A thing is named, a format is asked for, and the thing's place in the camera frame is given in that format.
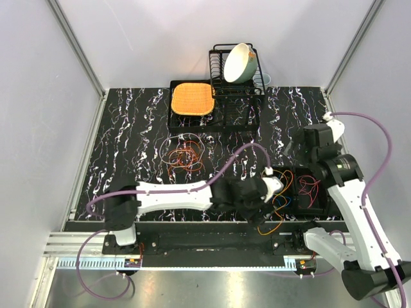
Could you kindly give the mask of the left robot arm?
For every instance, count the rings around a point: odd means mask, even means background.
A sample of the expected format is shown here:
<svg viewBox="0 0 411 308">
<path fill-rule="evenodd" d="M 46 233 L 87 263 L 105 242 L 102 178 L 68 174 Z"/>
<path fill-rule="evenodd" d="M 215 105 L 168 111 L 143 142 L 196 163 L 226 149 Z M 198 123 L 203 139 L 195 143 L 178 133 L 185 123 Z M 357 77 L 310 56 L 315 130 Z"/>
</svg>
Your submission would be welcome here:
<svg viewBox="0 0 411 308">
<path fill-rule="evenodd" d="M 245 180 L 219 178 L 193 184 L 136 182 L 110 191 L 104 200 L 105 229 L 115 235 L 116 246 L 125 254 L 139 245 L 134 220 L 158 210 L 189 209 L 204 212 L 236 211 L 251 225 L 264 222 L 263 208 L 282 185 L 272 177 Z"/>
</svg>

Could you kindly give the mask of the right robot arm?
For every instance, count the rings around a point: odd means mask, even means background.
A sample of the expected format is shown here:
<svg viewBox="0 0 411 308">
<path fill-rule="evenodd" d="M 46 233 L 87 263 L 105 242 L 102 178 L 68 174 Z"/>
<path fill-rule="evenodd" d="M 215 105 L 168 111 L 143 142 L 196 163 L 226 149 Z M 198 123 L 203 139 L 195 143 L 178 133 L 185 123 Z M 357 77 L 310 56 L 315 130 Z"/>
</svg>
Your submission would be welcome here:
<svg viewBox="0 0 411 308">
<path fill-rule="evenodd" d="M 341 152 L 337 140 L 344 130 L 338 120 L 299 128 L 286 151 L 301 145 L 302 157 L 337 205 L 354 248 L 310 221 L 293 232 L 293 250 L 302 255 L 313 251 L 323 257 L 340 273 L 355 300 L 402 291 L 404 283 L 410 281 L 410 262 L 400 257 L 385 235 L 365 192 L 367 184 L 356 159 Z"/>
</svg>

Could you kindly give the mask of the black bin left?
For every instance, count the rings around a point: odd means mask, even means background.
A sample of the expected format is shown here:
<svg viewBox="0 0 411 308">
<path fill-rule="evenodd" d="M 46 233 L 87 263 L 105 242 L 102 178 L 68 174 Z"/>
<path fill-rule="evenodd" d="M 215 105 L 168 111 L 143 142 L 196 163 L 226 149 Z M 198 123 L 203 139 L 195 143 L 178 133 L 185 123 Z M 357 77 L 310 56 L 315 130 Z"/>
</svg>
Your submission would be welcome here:
<svg viewBox="0 0 411 308">
<path fill-rule="evenodd" d="M 295 206 L 295 168 L 277 166 L 273 170 L 274 175 L 284 184 L 283 190 L 272 198 L 273 211 L 278 215 L 291 214 Z"/>
</svg>

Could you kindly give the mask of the black bin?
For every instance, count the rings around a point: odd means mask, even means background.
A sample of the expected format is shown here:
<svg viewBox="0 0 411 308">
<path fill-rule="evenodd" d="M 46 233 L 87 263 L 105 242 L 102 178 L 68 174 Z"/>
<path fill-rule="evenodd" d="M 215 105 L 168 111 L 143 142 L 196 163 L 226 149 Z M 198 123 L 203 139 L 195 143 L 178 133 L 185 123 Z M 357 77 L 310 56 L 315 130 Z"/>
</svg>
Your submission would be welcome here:
<svg viewBox="0 0 411 308">
<path fill-rule="evenodd" d="M 295 168 L 277 166 L 273 170 L 274 175 L 284 184 L 283 190 L 272 198 L 273 211 L 278 215 L 291 214 L 295 206 Z"/>
<path fill-rule="evenodd" d="M 308 168 L 295 168 L 295 206 L 297 213 L 327 216 L 331 206 L 324 184 Z"/>
</svg>

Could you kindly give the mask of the black bin middle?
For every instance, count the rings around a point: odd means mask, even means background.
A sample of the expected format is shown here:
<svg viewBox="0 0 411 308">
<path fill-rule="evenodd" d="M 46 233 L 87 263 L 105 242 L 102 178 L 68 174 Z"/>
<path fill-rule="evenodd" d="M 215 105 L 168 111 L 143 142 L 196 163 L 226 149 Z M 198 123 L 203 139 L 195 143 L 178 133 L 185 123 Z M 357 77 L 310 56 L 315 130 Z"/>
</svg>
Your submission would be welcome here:
<svg viewBox="0 0 411 308">
<path fill-rule="evenodd" d="M 308 168 L 295 168 L 295 206 L 297 213 L 327 216 L 331 206 L 324 184 Z"/>
</svg>

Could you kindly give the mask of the light blue cup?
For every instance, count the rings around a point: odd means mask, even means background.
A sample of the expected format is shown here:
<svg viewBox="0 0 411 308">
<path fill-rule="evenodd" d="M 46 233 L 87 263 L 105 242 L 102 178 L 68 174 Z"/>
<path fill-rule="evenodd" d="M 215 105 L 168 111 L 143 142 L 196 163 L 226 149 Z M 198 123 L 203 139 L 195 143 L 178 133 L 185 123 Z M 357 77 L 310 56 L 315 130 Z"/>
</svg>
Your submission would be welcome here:
<svg viewBox="0 0 411 308">
<path fill-rule="evenodd" d="M 270 85 L 271 77 L 267 73 L 256 73 L 252 80 L 255 87 L 265 89 Z"/>
</svg>

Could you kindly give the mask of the black dish rack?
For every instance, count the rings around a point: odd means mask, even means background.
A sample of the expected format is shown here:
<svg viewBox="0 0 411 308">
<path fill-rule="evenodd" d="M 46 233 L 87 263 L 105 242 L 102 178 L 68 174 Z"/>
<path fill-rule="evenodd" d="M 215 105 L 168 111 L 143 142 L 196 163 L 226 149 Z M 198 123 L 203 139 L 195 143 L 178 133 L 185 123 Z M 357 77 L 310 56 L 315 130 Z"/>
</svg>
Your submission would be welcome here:
<svg viewBox="0 0 411 308">
<path fill-rule="evenodd" d="M 265 95 L 258 52 L 251 43 L 214 45 L 209 50 L 209 70 L 216 99 Z"/>
</svg>

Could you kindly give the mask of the orange woven mat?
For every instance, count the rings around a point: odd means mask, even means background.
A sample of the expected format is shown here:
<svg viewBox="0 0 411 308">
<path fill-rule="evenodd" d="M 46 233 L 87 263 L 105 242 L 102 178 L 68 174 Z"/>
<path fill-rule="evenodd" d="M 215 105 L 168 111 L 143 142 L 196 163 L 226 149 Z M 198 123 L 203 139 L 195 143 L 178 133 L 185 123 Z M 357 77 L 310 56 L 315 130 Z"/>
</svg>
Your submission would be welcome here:
<svg viewBox="0 0 411 308">
<path fill-rule="evenodd" d="M 181 83 L 173 90 L 171 110 L 180 116 L 205 116 L 214 110 L 214 90 L 207 83 Z"/>
</svg>

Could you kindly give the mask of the cream ceramic bowl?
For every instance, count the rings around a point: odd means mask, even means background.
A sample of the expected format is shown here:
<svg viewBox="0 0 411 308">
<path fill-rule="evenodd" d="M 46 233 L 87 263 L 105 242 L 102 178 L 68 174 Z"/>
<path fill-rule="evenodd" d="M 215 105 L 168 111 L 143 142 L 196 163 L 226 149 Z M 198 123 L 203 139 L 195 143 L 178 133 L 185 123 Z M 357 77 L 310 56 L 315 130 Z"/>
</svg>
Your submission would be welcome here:
<svg viewBox="0 0 411 308">
<path fill-rule="evenodd" d="M 234 46 L 223 68 L 228 83 L 245 83 L 252 79 L 258 68 L 257 55 L 246 43 Z"/>
</svg>

